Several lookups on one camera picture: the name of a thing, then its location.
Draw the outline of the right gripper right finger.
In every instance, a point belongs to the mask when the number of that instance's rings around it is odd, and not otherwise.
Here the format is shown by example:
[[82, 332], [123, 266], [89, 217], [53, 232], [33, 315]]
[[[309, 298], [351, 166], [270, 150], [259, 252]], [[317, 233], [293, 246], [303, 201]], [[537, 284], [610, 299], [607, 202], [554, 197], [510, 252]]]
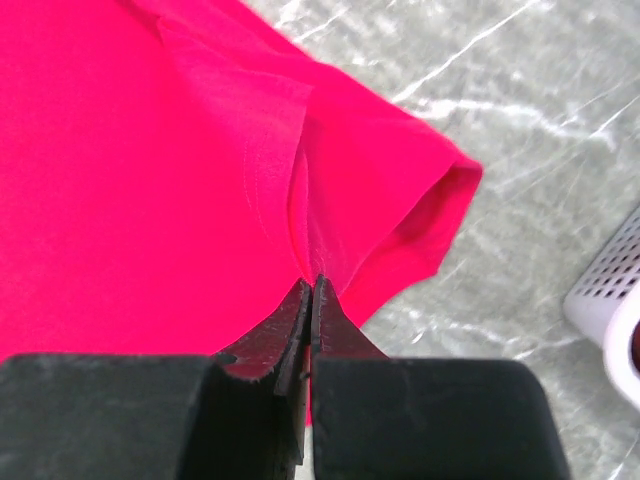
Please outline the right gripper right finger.
[[314, 286], [310, 324], [311, 359], [387, 359], [345, 314], [331, 281], [319, 275]]

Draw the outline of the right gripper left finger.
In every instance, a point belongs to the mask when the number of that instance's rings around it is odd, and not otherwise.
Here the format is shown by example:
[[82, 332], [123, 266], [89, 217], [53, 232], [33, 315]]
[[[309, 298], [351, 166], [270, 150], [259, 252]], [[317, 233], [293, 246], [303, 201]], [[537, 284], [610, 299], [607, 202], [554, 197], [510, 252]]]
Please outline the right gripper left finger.
[[192, 479], [291, 479], [304, 458], [311, 288], [297, 281], [215, 354], [189, 438]]

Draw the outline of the red t-shirt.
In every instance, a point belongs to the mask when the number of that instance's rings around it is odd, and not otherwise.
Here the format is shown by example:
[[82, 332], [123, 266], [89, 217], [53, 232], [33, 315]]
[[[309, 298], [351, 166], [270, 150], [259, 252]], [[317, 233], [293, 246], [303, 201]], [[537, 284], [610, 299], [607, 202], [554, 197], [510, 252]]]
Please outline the red t-shirt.
[[5, 1], [1, 354], [211, 354], [321, 275], [362, 325], [481, 177], [239, 1]]

